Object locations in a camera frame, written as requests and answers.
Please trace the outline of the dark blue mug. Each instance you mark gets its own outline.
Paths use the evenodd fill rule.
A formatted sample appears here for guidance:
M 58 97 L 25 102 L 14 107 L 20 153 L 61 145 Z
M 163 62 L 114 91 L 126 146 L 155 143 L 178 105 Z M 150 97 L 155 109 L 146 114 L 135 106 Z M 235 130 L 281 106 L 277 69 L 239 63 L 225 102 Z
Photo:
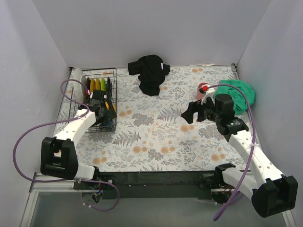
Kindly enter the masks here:
M 105 129 L 105 128 L 111 128 L 115 125 L 114 120 L 112 118 L 105 119 L 101 122 L 99 125 L 99 128 Z

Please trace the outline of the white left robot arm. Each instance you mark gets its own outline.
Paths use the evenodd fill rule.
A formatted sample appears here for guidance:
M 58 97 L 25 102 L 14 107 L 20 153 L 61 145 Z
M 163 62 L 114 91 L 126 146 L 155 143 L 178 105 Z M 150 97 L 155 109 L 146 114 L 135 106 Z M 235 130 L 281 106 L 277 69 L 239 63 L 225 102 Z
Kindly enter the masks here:
M 66 127 L 54 137 L 46 137 L 41 148 L 41 173 L 67 180 L 84 180 L 90 189 L 100 186 L 101 178 L 95 174 L 96 168 L 78 161 L 76 146 L 91 126 L 100 123 L 115 110 L 111 94 L 94 90 L 86 105 L 79 105 L 74 120 L 69 120 Z

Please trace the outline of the large white plate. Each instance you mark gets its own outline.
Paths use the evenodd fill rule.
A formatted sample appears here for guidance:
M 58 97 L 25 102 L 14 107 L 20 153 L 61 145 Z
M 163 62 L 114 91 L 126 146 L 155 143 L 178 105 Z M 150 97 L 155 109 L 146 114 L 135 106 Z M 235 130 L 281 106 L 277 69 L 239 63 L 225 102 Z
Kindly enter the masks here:
M 82 79 L 82 71 L 79 68 L 76 68 L 73 73 L 73 78 L 76 80 L 73 82 L 73 87 L 74 87 L 74 94 L 76 97 L 76 100 L 80 103 L 84 101 L 84 96 L 82 93 L 82 84 L 81 84 L 81 79 Z

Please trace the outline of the pink cup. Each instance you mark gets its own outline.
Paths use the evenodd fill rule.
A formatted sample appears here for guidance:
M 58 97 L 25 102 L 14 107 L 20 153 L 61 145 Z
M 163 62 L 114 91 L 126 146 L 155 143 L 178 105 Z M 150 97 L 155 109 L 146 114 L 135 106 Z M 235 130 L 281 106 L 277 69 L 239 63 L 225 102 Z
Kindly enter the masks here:
M 200 89 L 202 89 L 204 86 L 208 86 L 208 83 L 205 83 L 205 82 L 202 82 L 198 85 L 198 88 L 197 88 L 197 92 L 196 92 L 196 99 L 197 100 L 201 100 L 204 96 L 204 93 L 202 93 L 200 91 Z

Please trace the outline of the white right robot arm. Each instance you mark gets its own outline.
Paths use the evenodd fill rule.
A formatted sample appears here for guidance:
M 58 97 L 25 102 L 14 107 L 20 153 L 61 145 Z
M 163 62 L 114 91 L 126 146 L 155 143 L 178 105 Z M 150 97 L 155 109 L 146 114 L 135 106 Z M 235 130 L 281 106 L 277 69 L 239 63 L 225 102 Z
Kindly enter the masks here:
M 297 180 L 293 176 L 285 176 L 261 148 L 253 144 L 248 126 L 235 116 L 230 95 L 217 95 L 215 100 L 206 96 L 202 100 L 190 102 L 181 116 L 192 124 L 194 113 L 197 113 L 198 122 L 210 120 L 216 124 L 219 133 L 241 155 L 254 176 L 243 176 L 231 163 L 222 164 L 215 168 L 214 182 L 218 187 L 236 187 L 241 181 L 237 190 L 251 200 L 255 211 L 263 218 L 295 207 Z

